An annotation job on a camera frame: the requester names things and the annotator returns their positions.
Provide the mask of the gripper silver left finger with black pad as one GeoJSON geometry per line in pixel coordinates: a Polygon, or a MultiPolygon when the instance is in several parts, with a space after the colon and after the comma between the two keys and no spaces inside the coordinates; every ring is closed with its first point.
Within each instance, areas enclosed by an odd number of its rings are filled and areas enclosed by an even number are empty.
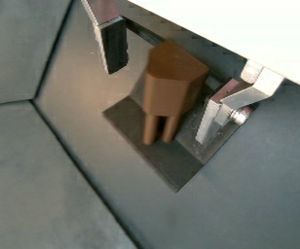
{"type": "Polygon", "coordinates": [[[127,65],[124,19],[115,0],[80,0],[93,27],[104,70],[114,74],[127,65]]]}

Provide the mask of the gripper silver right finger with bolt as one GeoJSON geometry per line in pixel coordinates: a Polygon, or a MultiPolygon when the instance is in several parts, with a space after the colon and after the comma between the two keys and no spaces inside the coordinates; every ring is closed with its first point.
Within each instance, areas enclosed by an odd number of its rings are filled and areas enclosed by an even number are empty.
{"type": "Polygon", "coordinates": [[[250,114],[250,104],[274,95],[283,77],[252,60],[247,60],[240,71],[240,82],[228,80],[211,96],[198,127],[195,140],[204,144],[218,130],[234,121],[242,125],[250,114]]]}

